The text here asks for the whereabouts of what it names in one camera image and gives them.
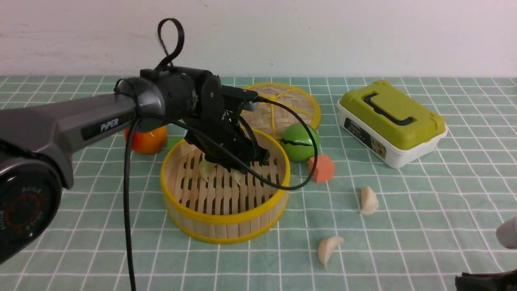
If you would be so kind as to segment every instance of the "table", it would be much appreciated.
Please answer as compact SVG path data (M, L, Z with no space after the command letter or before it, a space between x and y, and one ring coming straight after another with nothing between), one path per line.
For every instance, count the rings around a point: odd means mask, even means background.
M3 76L0 108L110 93L119 76ZM461 272L517 268L517 252L495 229L517 215L517 79L386 78L442 114L449 134L438 150L400 170L388 168L337 126L343 93L378 78L222 78L298 86L322 110L322 152L336 164L328 183L291 192L266 234L236 245L189 239L166 216L159 184L166 155L133 155L131 221L138 290L455 290ZM185 131L168 126L170 136ZM75 186L48 230L0 266L3 291L129 290L124 241L124 138L114 135L73 156ZM308 173L292 163L293 184ZM379 194L361 216L359 189ZM325 269L317 246L344 243Z

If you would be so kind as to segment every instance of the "black strap loop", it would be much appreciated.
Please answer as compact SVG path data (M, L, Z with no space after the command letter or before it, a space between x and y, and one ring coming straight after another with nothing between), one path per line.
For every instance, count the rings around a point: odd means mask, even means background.
M174 23L176 29L178 30L178 43L176 44L176 49L174 49L174 51L171 54L169 54L169 52L167 51L167 48L165 47L165 44L163 43L163 39L161 37L162 27L167 21L171 21L172 23ZM158 64L158 66L156 66L155 68L155 71L160 72L167 69L168 63L170 63L172 67L172 60L178 57L181 53L181 50L183 49L183 44L185 43L185 31L183 30L183 26L175 18L163 19L162 21L160 21L160 23L158 23L158 40L160 41L160 44L166 54L166 57L163 58L162 61Z

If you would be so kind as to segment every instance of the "black handle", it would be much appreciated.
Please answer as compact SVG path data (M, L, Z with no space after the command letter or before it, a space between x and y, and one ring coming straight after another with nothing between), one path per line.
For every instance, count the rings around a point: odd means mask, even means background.
M407 117L406 119L404 120L397 120L393 117L391 117L389 114L387 114L384 110L382 110L381 108L379 108L377 105L373 104L371 99L373 97L377 96L377 93L373 93L373 94L370 94L368 96L366 96L364 98L364 102L366 102L366 104L370 105L373 110L378 113L378 114L382 114L384 115L387 119L389 119L391 122L393 122L394 124L396 125L401 125L401 126L404 126L404 125L408 125L410 124L411 122L413 122L413 118L412 117Z

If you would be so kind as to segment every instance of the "orange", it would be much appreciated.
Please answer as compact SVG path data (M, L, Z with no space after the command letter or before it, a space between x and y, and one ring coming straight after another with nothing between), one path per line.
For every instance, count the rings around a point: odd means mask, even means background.
M127 142L129 128L124 131L124 138ZM163 146L167 143L167 129L165 126L156 128L148 133L133 134L131 141L131 149L134 152L144 155L154 155L159 153Z

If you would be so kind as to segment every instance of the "green apple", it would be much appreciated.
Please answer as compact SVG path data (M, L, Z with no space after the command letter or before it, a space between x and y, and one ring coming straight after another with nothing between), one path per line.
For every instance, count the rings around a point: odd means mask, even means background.
M319 148L320 137L310 125L307 125L307 127L316 141L316 146ZM292 124L284 130L280 139L280 145L292 162L307 162L314 156L314 146L312 145L311 137L301 123Z

